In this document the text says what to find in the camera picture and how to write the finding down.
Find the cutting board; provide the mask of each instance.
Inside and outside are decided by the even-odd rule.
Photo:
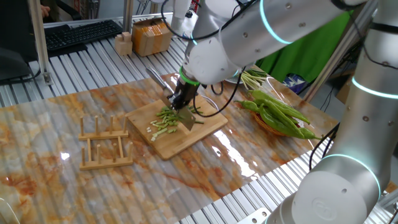
[[[213,114],[216,112],[216,109],[201,96],[197,96],[196,105],[197,107],[200,106],[199,111],[202,111],[203,114]],[[177,129],[176,132],[171,134],[163,133],[152,142],[152,134],[156,133],[158,130],[155,126],[151,125],[150,122],[154,120],[162,121],[160,118],[156,117],[156,113],[160,112],[164,106],[165,104],[163,101],[158,100],[126,114],[126,117],[134,127],[136,127],[140,135],[152,146],[163,160],[170,159],[177,155],[207,135],[220,129],[228,122],[221,113],[210,118],[202,118],[195,114],[197,120],[204,121],[205,123],[194,124],[191,131],[185,128],[183,124],[179,123],[178,126],[169,127],[169,129]],[[147,132],[148,127],[151,128],[152,132]]]

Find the marble countertop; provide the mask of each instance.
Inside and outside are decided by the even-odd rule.
[[[171,85],[178,75],[163,76]],[[224,84],[222,96],[201,94],[221,107],[234,85]],[[263,90],[301,111],[312,122],[307,128],[326,134],[336,120],[273,78]],[[231,103],[222,113],[228,124],[169,161],[163,161],[131,124],[124,152],[134,143],[132,166],[79,171],[80,116],[85,132],[123,125],[126,113],[159,99],[161,89],[150,79],[0,109],[0,198],[21,223],[175,223],[242,185],[311,150],[317,141],[275,136],[263,130],[247,111]],[[247,99],[243,86],[234,97]],[[101,144],[101,157],[112,158],[117,139]],[[0,205],[0,212],[7,212]]]

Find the kitchen knife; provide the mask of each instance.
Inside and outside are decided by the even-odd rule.
[[[173,97],[174,91],[171,87],[163,81],[160,75],[153,68],[146,68],[148,75],[163,89],[163,95],[160,98],[163,103],[173,111],[174,114],[178,117],[178,120],[188,129],[191,130],[193,125],[195,124],[196,118],[192,114],[192,112],[184,106],[180,110],[175,110],[172,107],[170,102],[171,97]]]

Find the metal pole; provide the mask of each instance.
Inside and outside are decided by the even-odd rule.
[[[133,4],[133,0],[124,0],[123,32],[131,33],[132,4]]]
[[[355,20],[358,28],[360,30],[370,21],[374,11],[377,8],[377,0],[369,0],[364,6],[363,10],[359,14],[358,18]],[[343,40],[337,46],[335,52],[330,57],[328,63],[323,68],[322,72],[319,74],[318,78],[315,80],[313,85],[310,87],[307,94],[304,96],[303,100],[311,102],[313,97],[317,94],[321,86],[328,80],[329,76],[332,75],[332,71],[335,69],[339,61],[343,58],[345,52],[351,47],[352,42],[357,39],[358,31],[353,24],[347,34],[344,36]]]
[[[49,56],[47,55],[47,44],[45,43],[42,10],[40,0],[29,0],[30,15],[32,16],[33,30],[36,42],[36,51],[39,57],[40,70],[42,71],[44,82],[51,85],[52,80],[49,72]]]
[[[157,13],[158,6],[159,5],[157,3],[151,2],[150,3],[150,13],[151,14]]]

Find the black keyboard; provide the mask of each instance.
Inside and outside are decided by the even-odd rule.
[[[47,50],[54,51],[80,43],[103,39],[121,32],[122,28],[117,23],[107,20],[46,34],[45,41]]]

